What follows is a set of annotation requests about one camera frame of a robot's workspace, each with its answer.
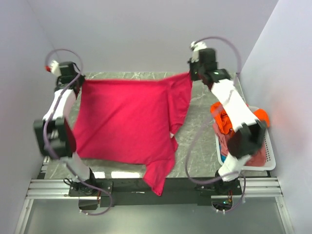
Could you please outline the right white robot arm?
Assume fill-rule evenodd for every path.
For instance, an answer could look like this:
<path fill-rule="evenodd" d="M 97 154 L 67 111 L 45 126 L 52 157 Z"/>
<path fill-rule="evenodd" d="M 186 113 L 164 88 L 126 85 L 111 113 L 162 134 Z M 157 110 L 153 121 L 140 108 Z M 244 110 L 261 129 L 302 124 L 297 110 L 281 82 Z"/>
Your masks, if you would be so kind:
<path fill-rule="evenodd" d="M 232 124 L 234 134 L 227 141 L 228 154 L 210 182 L 221 195 L 232 189 L 243 166 L 261 149 L 267 124 L 249 109 L 226 69 L 219 69 L 215 50 L 204 44 L 191 46 L 191 79 L 202 80 L 218 99 Z"/>

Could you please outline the magenta t shirt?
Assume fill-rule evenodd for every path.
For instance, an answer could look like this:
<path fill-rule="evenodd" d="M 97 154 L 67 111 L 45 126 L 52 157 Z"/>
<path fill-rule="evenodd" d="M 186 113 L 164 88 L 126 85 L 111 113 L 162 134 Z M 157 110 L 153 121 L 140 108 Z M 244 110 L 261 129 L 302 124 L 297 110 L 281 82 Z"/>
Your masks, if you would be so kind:
<path fill-rule="evenodd" d="M 187 72 L 162 80 L 85 81 L 73 129 L 78 155 L 145 165 L 144 182 L 162 195 L 191 96 Z"/>

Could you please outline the orange t shirt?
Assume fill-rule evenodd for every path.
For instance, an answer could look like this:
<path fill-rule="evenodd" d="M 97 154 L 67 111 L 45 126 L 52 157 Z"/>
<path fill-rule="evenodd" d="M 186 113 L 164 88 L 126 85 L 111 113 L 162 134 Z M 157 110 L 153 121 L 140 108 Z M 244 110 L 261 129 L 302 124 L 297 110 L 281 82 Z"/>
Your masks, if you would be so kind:
<path fill-rule="evenodd" d="M 250 111 L 258 118 L 260 122 L 264 122 L 267 128 L 270 127 L 270 120 L 266 111 L 258 107 L 249 106 L 248 104 L 247 106 L 250 109 Z M 216 114 L 216 116 L 214 116 L 214 120 L 216 122 L 217 129 L 222 134 L 225 134 L 225 135 L 229 133 L 233 134 L 232 122 L 224 109 L 222 109 L 221 112 L 219 112 L 218 114 Z"/>

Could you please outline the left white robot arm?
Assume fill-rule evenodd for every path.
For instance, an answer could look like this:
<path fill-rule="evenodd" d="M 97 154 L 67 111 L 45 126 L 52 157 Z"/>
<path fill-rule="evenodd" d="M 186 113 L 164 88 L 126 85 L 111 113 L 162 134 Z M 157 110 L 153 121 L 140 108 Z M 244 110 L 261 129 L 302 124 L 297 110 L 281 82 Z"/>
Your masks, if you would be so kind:
<path fill-rule="evenodd" d="M 85 75 L 70 61 L 58 63 L 53 60 L 46 70 L 57 80 L 48 112 L 33 124 L 39 150 L 43 156 L 58 160 L 69 170 L 71 178 L 65 178 L 63 182 L 72 190 L 87 196 L 94 195 L 98 189 L 94 173 L 77 154 L 76 139 L 68 123 Z"/>

